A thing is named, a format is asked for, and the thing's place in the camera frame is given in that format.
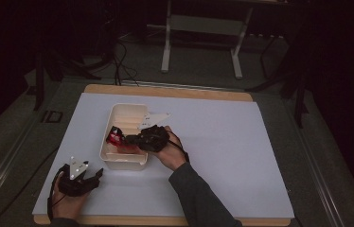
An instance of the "table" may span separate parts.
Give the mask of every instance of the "table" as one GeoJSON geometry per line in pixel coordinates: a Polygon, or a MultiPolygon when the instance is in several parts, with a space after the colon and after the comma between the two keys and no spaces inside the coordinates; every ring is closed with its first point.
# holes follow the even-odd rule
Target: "table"
{"type": "Polygon", "coordinates": [[[243,12],[245,18],[239,20],[225,20],[216,18],[207,18],[199,16],[187,16],[175,14],[171,10],[171,0],[168,0],[167,20],[166,20],[166,40],[163,51],[162,67],[163,73],[168,72],[168,65],[170,60],[170,33],[172,30],[193,31],[210,34],[221,34],[236,36],[236,45],[231,49],[231,59],[236,79],[242,79],[241,67],[239,63],[239,51],[243,39],[245,37],[247,27],[249,26],[254,8],[264,5],[275,5],[282,7],[306,7],[308,4],[288,3],[287,1],[278,0],[230,0],[231,3],[242,3],[247,5],[247,9],[243,12]]]}
{"type": "Polygon", "coordinates": [[[87,172],[86,177],[89,177],[100,167],[105,168],[100,187],[91,193],[87,204],[82,210],[79,219],[81,224],[186,225],[178,198],[168,183],[168,176],[171,172],[160,164],[157,159],[152,157],[153,159],[149,160],[148,166],[142,171],[109,170],[99,159],[100,142],[103,139],[103,134],[101,133],[106,127],[105,122],[109,114],[108,111],[111,109],[110,107],[100,107],[100,105],[104,104],[104,102],[113,103],[115,100],[145,102],[150,107],[150,110],[155,111],[167,106],[167,109],[172,112],[171,117],[168,118],[170,121],[167,120],[165,124],[170,123],[173,130],[177,133],[186,130],[185,133],[179,133],[179,135],[185,145],[185,149],[189,150],[191,164],[208,181],[233,216],[242,221],[244,225],[287,226],[290,224],[291,218],[293,218],[292,206],[278,170],[260,112],[256,103],[252,102],[250,95],[232,92],[110,85],[88,85],[81,95],[79,104],[35,205],[33,215],[36,223],[49,223],[45,211],[48,188],[55,172],[64,162],[67,162],[67,157],[77,153],[77,157],[80,159],[90,161],[92,172],[87,172]],[[182,106],[195,107],[198,105],[201,105],[201,108],[191,111],[189,114],[186,114],[186,111],[179,112],[179,110],[183,109],[181,108],[182,106]],[[244,110],[246,106],[251,107],[248,110],[251,109],[252,111],[247,113],[254,112],[254,117],[248,115],[244,116],[242,121],[232,121],[231,119],[241,115],[235,109],[244,110]],[[208,117],[215,117],[221,113],[227,114],[228,121],[224,123],[217,121],[213,124],[204,125],[204,122],[208,122],[208,117]],[[187,128],[189,127],[187,125],[184,127],[183,124],[176,124],[176,121],[181,122],[183,118],[189,120],[192,117],[196,119],[196,124],[201,129],[211,129],[213,127],[220,130],[224,124],[232,128],[235,128],[236,125],[246,125],[246,130],[241,131],[242,134],[229,131],[225,133],[229,136],[237,136],[237,138],[223,138],[223,140],[231,139],[232,141],[237,141],[237,143],[227,141],[227,144],[232,144],[233,147],[231,151],[225,152],[222,156],[222,158],[231,158],[231,160],[228,162],[212,162],[212,168],[209,168],[209,162],[204,162],[203,157],[207,161],[212,161],[211,157],[220,157],[220,155],[212,152],[212,148],[207,148],[207,156],[204,156],[204,148],[198,146],[199,144],[208,144],[205,142],[209,139],[209,136],[213,135],[213,133],[210,133],[212,131],[201,132],[201,135],[204,135],[201,137],[201,135],[196,133],[198,131],[195,129],[190,128],[188,131],[187,128]],[[238,138],[241,136],[244,136],[244,139],[239,140],[238,138]],[[252,145],[252,148],[249,148],[251,145],[247,144],[247,148],[251,151],[241,151],[234,147],[240,145],[242,141],[256,145],[252,145]],[[234,155],[240,156],[242,154],[248,160],[243,160],[242,165],[231,165],[238,160],[234,158],[234,155]],[[254,165],[256,162],[260,162],[262,165],[254,165]],[[237,191],[240,193],[239,197],[230,196],[230,194],[235,195],[237,191]],[[236,202],[242,201],[242,199],[246,199],[247,203],[251,205],[245,205],[245,202],[240,202],[239,204],[236,202]],[[249,214],[250,217],[245,217],[243,214],[249,214]]]}

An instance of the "cable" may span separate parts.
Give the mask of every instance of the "cable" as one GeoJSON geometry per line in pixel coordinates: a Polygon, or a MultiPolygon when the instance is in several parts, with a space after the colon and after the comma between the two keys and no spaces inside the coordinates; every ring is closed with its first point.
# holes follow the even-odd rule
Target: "cable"
{"type": "Polygon", "coordinates": [[[184,154],[184,156],[186,157],[186,161],[189,163],[189,156],[188,156],[188,153],[184,150],[183,144],[181,143],[180,138],[179,138],[173,131],[167,131],[167,132],[173,134],[173,135],[177,138],[177,140],[178,140],[178,142],[180,143],[181,146],[178,145],[178,144],[176,144],[176,143],[174,143],[174,142],[172,142],[171,140],[168,140],[168,142],[169,142],[171,145],[173,145],[174,147],[178,148],[178,149],[184,154]]]}
{"type": "Polygon", "coordinates": [[[121,60],[119,60],[119,62],[120,62],[120,65],[119,65],[119,66],[121,66],[122,69],[124,70],[124,72],[128,75],[125,79],[132,79],[133,82],[136,84],[136,86],[139,87],[138,82],[135,80],[135,77],[138,75],[138,72],[137,72],[135,69],[124,65],[124,64],[121,62],[121,60]],[[132,76],[132,75],[127,71],[127,69],[133,70],[133,71],[134,71],[134,75],[132,76]]]}
{"type": "Polygon", "coordinates": [[[120,62],[124,62],[124,59],[126,58],[126,55],[127,55],[127,47],[125,46],[125,44],[123,44],[120,41],[117,41],[117,43],[124,48],[124,54],[123,54],[123,57],[120,60],[120,62]]]}
{"type": "Polygon", "coordinates": [[[121,79],[120,79],[120,74],[119,74],[119,65],[117,63],[117,57],[114,57],[115,59],[115,85],[121,86],[121,79]]]}
{"type": "Polygon", "coordinates": [[[300,227],[304,227],[304,225],[302,224],[301,220],[298,218],[298,216],[297,216],[296,214],[294,214],[294,217],[295,217],[295,219],[297,220],[298,225],[299,225],[300,227]]]}
{"type": "Polygon", "coordinates": [[[61,167],[55,177],[53,178],[53,182],[50,186],[50,192],[49,192],[49,198],[47,198],[47,216],[49,217],[49,220],[51,221],[53,219],[53,193],[54,193],[54,187],[56,186],[56,181],[59,178],[59,176],[62,174],[62,172],[64,172],[64,170],[66,169],[67,165],[64,165],[63,167],[61,167]]]}
{"type": "Polygon", "coordinates": [[[58,201],[56,201],[55,203],[53,203],[52,207],[54,207],[55,205],[57,205],[57,203],[59,203],[60,201],[62,201],[62,199],[64,199],[65,196],[66,196],[66,194],[62,195],[62,197],[61,197],[58,201]]]}
{"type": "Polygon", "coordinates": [[[17,193],[17,195],[15,195],[15,197],[11,200],[11,202],[9,202],[9,204],[7,204],[7,206],[0,212],[0,218],[2,217],[2,215],[4,213],[6,213],[6,211],[8,211],[8,209],[12,206],[12,204],[18,199],[18,197],[23,193],[23,191],[27,188],[27,186],[29,185],[30,181],[32,180],[32,178],[36,175],[36,173],[39,171],[39,169],[44,165],[44,163],[50,158],[50,156],[52,156],[57,150],[59,150],[59,147],[56,147],[55,149],[53,149],[53,151],[51,151],[45,158],[44,160],[38,165],[38,167],[35,169],[35,171],[32,173],[32,175],[30,176],[30,178],[27,180],[27,182],[24,184],[24,186],[21,188],[21,190],[17,193]]]}

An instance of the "white tabletop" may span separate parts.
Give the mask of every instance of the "white tabletop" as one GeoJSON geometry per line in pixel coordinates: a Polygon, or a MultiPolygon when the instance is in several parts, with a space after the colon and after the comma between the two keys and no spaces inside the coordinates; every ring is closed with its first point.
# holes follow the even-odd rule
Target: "white tabletop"
{"type": "Polygon", "coordinates": [[[150,113],[170,113],[170,125],[192,166],[236,218],[293,218],[259,108],[255,102],[156,96],[82,94],[33,215],[46,214],[55,173],[71,156],[89,161],[85,178],[104,168],[89,196],[85,216],[182,217],[168,182],[171,171],[150,156],[142,171],[111,170],[100,159],[104,131],[116,103],[145,104],[150,113]]]}

